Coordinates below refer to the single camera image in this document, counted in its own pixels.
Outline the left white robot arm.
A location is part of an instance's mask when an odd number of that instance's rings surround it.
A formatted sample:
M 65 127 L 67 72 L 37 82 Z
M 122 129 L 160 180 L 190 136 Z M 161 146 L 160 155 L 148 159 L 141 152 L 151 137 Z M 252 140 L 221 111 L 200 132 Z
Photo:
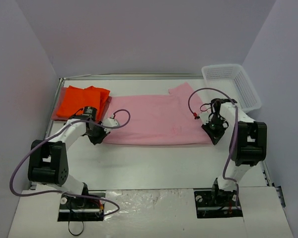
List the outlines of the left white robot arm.
M 28 178 L 32 182 L 73 194 L 72 202 L 78 207 L 85 207 L 90 201 L 88 187 L 69 174 L 67 151 L 82 136 L 87 136 L 94 145 L 102 143 L 111 128 L 118 123 L 112 118 L 96 122 L 97 109 L 94 107 L 87 106 L 79 110 L 82 114 L 70 116 L 47 142 L 32 142 L 34 152 L 29 158 Z

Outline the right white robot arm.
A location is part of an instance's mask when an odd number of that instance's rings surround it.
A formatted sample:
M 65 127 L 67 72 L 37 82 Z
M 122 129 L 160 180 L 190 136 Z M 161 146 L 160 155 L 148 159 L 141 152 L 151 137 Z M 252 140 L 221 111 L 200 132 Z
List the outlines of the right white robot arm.
M 201 108 L 197 117 L 213 145 L 217 145 L 225 132 L 232 129 L 228 159 L 210 193 L 211 201 L 221 205 L 228 196 L 238 195 L 238 185 L 244 175 L 265 160 L 267 125 L 249 117 L 234 100 L 216 98 Z

